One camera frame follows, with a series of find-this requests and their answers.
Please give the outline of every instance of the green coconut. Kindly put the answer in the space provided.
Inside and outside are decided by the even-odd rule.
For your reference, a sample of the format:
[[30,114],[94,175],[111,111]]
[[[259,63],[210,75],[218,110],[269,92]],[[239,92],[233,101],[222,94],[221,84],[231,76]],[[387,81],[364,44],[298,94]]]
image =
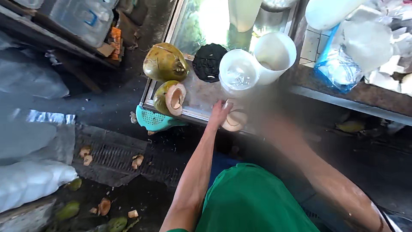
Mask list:
[[109,232],[121,232],[127,225],[127,218],[112,218],[108,222]]
[[154,94],[153,104],[164,115],[179,116],[183,112],[186,89],[180,82],[170,80],[161,85]]
[[67,203],[63,208],[56,212],[56,219],[58,221],[64,221],[66,219],[72,218],[79,213],[80,203],[77,201],[71,201]]
[[170,43],[153,45],[143,62],[145,74],[156,81],[183,81],[189,73],[183,54]]

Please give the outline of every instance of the white tile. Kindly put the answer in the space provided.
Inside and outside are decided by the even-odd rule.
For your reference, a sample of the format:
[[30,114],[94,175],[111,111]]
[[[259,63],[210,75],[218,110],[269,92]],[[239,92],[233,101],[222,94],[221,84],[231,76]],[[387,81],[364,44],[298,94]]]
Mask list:
[[310,63],[304,64],[304,65],[309,67],[309,68],[314,68],[315,67],[315,62],[310,62]]
[[310,63],[310,62],[312,62],[312,61],[310,61],[308,59],[303,59],[303,58],[300,58],[300,60],[299,60],[299,64],[306,64],[306,63]]
[[330,36],[330,34],[332,33],[332,29],[330,29],[330,30],[324,30],[324,31],[322,31],[322,35],[326,35],[326,36]]
[[318,53],[323,53],[325,50],[326,43],[328,42],[329,36],[321,35],[321,39],[319,41]]
[[309,31],[313,31],[313,32],[318,33],[318,34],[321,33],[320,30],[316,30],[315,28],[313,28],[313,27],[311,27],[311,26],[309,26],[309,25],[308,25],[307,29],[308,29]]
[[300,54],[301,58],[315,61],[320,37],[319,34],[306,30],[302,53]]

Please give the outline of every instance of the blue plastic basket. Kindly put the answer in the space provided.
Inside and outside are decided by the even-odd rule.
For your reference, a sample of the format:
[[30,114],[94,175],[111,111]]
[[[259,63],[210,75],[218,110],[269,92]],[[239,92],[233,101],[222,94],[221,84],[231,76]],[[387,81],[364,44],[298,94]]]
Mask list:
[[137,122],[140,126],[144,126],[146,130],[158,132],[161,130],[167,130],[170,127],[178,125],[187,125],[187,123],[174,119],[172,117],[151,112],[149,110],[142,109],[140,106],[136,107]]

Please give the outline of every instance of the orange object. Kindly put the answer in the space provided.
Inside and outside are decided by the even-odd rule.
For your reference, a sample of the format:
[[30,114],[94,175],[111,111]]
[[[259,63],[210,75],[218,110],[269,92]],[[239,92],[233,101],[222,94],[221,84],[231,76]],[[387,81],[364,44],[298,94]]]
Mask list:
[[110,45],[115,47],[115,50],[109,56],[109,58],[113,60],[119,60],[120,48],[122,46],[122,31],[118,28],[112,27],[110,31],[110,35],[112,36],[114,42],[111,42]]

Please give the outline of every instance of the plastic cup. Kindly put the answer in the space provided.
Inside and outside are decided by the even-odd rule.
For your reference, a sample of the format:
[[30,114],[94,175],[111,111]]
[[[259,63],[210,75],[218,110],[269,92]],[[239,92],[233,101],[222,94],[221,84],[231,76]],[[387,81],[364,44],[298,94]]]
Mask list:
[[258,61],[258,85],[276,81],[296,61],[296,46],[284,33],[271,32],[260,37],[253,51]]
[[242,97],[259,79],[259,63],[248,52],[235,49],[226,53],[219,66],[219,80],[227,95]]

